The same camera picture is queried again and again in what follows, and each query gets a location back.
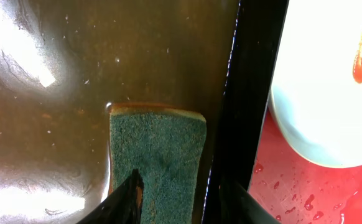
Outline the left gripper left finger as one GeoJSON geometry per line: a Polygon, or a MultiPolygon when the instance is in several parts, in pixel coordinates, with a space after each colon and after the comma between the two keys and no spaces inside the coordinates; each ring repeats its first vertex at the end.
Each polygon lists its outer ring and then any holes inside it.
{"type": "Polygon", "coordinates": [[[77,224],[140,224],[144,183],[137,169],[77,224]]]}

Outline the white plate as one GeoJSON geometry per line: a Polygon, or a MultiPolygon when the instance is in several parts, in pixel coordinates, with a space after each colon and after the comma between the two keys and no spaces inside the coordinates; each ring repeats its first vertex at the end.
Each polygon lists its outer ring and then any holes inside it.
{"type": "Polygon", "coordinates": [[[289,2],[270,102],[298,155],[362,166],[362,0],[289,2]]]}

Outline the green yellow sponge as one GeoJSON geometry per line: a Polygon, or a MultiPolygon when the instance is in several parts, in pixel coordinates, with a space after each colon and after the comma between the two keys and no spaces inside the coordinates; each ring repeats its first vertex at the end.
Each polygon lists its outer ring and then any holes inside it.
{"type": "Polygon", "coordinates": [[[148,103],[112,105],[111,188],[136,169],[141,223],[191,223],[207,122],[200,113],[148,103]]]}

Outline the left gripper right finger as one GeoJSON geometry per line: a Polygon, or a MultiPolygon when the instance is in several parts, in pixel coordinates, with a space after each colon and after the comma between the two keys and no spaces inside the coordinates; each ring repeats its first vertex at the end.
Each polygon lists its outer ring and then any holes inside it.
{"type": "Polygon", "coordinates": [[[222,224],[280,224],[234,180],[220,184],[222,224]]]}

